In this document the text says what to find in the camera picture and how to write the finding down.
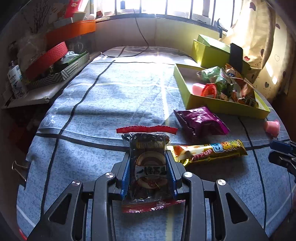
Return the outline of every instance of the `bed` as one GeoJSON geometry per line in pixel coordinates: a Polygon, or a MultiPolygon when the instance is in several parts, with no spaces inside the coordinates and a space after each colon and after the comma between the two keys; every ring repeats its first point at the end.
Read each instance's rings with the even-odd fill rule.
{"type": "MultiPolygon", "coordinates": [[[[31,162],[26,186],[20,185],[18,189],[17,222],[26,236],[70,182],[96,180],[122,160],[127,142],[116,134],[116,128],[168,125],[179,128],[172,138],[173,144],[192,144],[185,139],[173,114],[174,109],[184,109],[173,70],[175,63],[197,64],[178,50],[145,49],[117,47],[104,54],[119,57],[95,58],[47,112],[26,158],[31,162]]],[[[265,102],[271,110],[267,119],[280,121],[265,102]]],[[[294,178],[285,168],[269,163],[272,139],[263,130],[264,120],[218,116],[230,133],[207,136],[196,144],[240,139],[248,156],[192,164],[187,170],[205,180],[226,180],[270,236],[291,209],[294,178]]],[[[278,140],[288,142],[287,131],[281,121],[280,124],[278,140]]],[[[113,206],[117,240],[180,240],[184,204],[134,214],[122,213],[119,202],[113,206]]],[[[90,216],[91,203],[86,240],[90,240],[90,216]]],[[[209,219],[207,239],[211,239],[209,219]]]]}

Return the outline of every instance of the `striped box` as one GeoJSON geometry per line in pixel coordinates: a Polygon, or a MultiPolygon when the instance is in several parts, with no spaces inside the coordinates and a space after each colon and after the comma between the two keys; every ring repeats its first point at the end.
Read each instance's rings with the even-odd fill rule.
{"type": "Polygon", "coordinates": [[[67,68],[62,70],[60,73],[48,75],[45,78],[39,79],[37,81],[31,82],[27,85],[28,90],[33,90],[40,88],[42,86],[56,84],[68,79],[77,69],[83,66],[87,61],[89,61],[89,53],[85,54],[74,63],[69,65],[67,68]]]}

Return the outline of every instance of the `white bottle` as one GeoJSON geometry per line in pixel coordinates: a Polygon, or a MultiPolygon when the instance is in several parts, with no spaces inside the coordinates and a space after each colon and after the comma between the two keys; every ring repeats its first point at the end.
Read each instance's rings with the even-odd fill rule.
{"type": "Polygon", "coordinates": [[[20,67],[18,65],[14,65],[13,61],[11,61],[7,76],[15,97],[17,99],[25,97],[28,91],[24,83],[22,83],[22,73],[20,71],[20,67]]]}

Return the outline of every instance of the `blue gripper pad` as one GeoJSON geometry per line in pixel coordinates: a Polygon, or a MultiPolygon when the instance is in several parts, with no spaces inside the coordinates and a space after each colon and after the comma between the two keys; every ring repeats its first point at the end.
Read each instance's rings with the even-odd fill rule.
{"type": "Polygon", "coordinates": [[[129,177],[130,177],[130,159],[128,159],[126,163],[126,167],[123,173],[123,178],[122,178],[122,186],[121,186],[121,198],[122,200],[125,199],[127,193],[128,193],[128,186],[129,186],[129,177]]]}
{"type": "Polygon", "coordinates": [[[166,153],[165,155],[166,162],[167,162],[167,179],[168,179],[168,187],[174,199],[177,196],[177,185],[176,185],[176,178],[173,172],[172,164],[170,162],[169,156],[166,153]]]}
{"type": "Polygon", "coordinates": [[[287,144],[287,143],[281,142],[281,141],[277,141],[277,140],[273,140],[270,143],[270,148],[272,150],[279,151],[279,152],[286,153],[286,154],[291,154],[293,152],[293,149],[290,144],[287,144]]]}

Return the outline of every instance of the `curtain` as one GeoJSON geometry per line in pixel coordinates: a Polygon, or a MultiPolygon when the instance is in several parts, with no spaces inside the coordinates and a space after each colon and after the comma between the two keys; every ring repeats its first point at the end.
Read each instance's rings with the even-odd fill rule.
{"type": "Polygon", "coordinates": [[[265,0],[243,0],[238,20],[221,41],[242,47],[251,66],[246,78],[268,101],[279,91],[287,92],[295,42],[265,0]]]}

